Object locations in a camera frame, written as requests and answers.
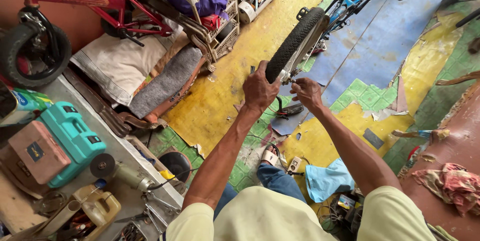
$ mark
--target sleeve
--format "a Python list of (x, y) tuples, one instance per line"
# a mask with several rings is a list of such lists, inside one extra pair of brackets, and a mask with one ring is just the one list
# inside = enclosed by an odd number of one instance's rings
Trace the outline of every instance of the sleeve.
[(422, 212), (400, 190), (383, 186), (365, 198), (358, 241), (435, 241)]
[(212, 241), (213, 209), (197, 202), (185, 208), (166, 228), (166, 241)]

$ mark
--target power strip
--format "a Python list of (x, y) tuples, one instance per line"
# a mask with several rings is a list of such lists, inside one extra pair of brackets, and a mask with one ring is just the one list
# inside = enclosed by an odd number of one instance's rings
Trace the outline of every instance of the power strip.
[(292, 161), (290, 162), (290, 165), (288, 166), (288, 171), (292, 171), (293, 173), (296, 173), (300, 167), (300, 164), (302, 163), (302, 159), (295, 156), (293, 157)]

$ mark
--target yellow floor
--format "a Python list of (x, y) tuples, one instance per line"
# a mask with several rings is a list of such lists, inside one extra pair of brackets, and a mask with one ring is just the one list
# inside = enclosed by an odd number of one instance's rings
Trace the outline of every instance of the yellow floor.
[[(381, 157), (398, 140), (398, 137), (393, 136), (391, 132), (393, 130), (405, 131), (414, 123), (415, 120), (412, 115), (417, 111), (428, 90), (434, 84), (438, 73), (444, 67), (445, 62), (455, 48), (457, 41), (462, 36), (463, 29), (456, 29), (455, 24), (463, 17), (459, 13), (439, 17), (442, 25), (421, 37), (425, 42), (419, 40), (411, 49), (402, 69), (405, 96), (409, 110), (408, 115), (392, 115), (382, 121), (374, 121), (371, 116), (364, 118), (362, 107), (354, 103), (336, 115), (347, 128), (357, 134), (374, 150), (376, 148), (362, 136), (365, 130), (369, 128), (383, 140), (384, 144), (377, 150), (378, 155)], [(302, 133), (300, 140), (297, 140), (295, 137), (297, 133)], [(311, 164), (318, 167), (327, 167), (335, 159), (339, 158), (332, 140), (316, 118), (312, 118), (301, 124), (300, 127), (297, 127), (278, 147), (281, 152), (285, 151), (287, 161), (290, 161), (295, 156), (304, 156)], [(304, 167), (305, 164), (300, 167), (299, 172), (303, 172)], [(308, 196), (305, 178), (297, 176), (295, 180), (305, 199), (310, 201), (310, 206), (315, 211), (318, 210), (319, 206), (313, 204), (313, 201)]]
[(302, 7), (315, 7), (321, 0), (273, 0), (255, 19), (242, 26), (233, 51), (222, 57), (217, 70), (198, 78), (185, 97), (164, 119), (190, 146), (199, 144), (207, 156), (223, 137), (244, 94), (242, 84), (250, 66), (270, 60), (284, 39), (298, 23), (296, 15)]
[[(273, 0), (253, 23), (242, 26), (233, 51), (215, 64), (217, 70), (208, 77), (198, 78), (190, 89), (191, 95), (180, 101), (164, 117), (173, 130), (190, 146), (200, 145), (201, 155), (206, 157), (233, 122), (227, 116), (237, 116), (233, 104), (240, 103), (244, 97), (242, 84), (250, 72), (250, 66), (257, 66), (260, 60), (270, 60), (297, 23), (295, 16), (299, 9), (315, 7), (320, 1)], [(380, 156), (397, 141), (397, 137), (391, 135), (393, 130), (404, 131), (414, 123), (413, 114), (462, 35), (462, 29), (455, 29), (455, 23), (462, 17), (459, 13), (439, 17), (442, 25), (425, 34), (408, 55), (402, 77), (409, 115), (373, 121), (371, 116), (363, 117), (362, 108), (358, 104), (351, 104), (336, 115), (361, 139), (366, 128), (380, 137), (384, 141), (384, 145), (377, 151)], [(301, 140), (290, 136), (279, 144), (280, 151), (285, 152), (288, 161), (294, 156), (305, 156), (310, 163), (326, 167), (339, 157), (327, 132), (316, 118), (297, 127), (292, 135), (299, 132), (302, 133)], [(305, 179), (301, 176), (295, 178), (305, 198), (310, 199)], [(311, 200), (310, 203), (314, 211), (317, 211), (319, 205)]]

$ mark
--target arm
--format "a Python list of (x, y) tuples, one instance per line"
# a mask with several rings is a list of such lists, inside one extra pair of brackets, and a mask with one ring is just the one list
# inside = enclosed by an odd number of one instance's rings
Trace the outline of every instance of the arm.
[(299, 100), (325, 127), (363, 194), (366, 196), (382, 186), (392, 186), (402, 191), (399, 180), (387, 163), (323, 105), (320, 85), (309, 78), (299, 78), (296, 82), (292, 84), (290, 93), (297, 96), (292, 100)]
[(250, 74), (243, 84), (245, 104), (195, 174), (183, 200), (183, 209), (194, 203), (204, 203), (212, 209), (217, 206), (245, 136), (279, 93), (280, 81), (269, 84), (265, 78), (267, 63), (261, 61), (257, 71)]

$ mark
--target purple cloth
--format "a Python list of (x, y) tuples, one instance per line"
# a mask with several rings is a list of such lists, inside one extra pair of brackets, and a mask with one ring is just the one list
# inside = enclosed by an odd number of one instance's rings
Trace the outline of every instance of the purple cloth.
[[(190, 3), (188, 3), (187, 0), (167, 0), (167, 1), (170, 4), (172, 4), (173, 7), (177, 9), (177, 11), (187, 16), (194, 15), (192, 6), (190, 5)], [(200, 17), (216, 14), (228, 20), (229, 16), (224, 11), (227, 8), (228, 3), (229, 3), (229, 0), (200, 0), (195, 4), (195, 6), (197, 7), (198, 15), (200, 15)]]

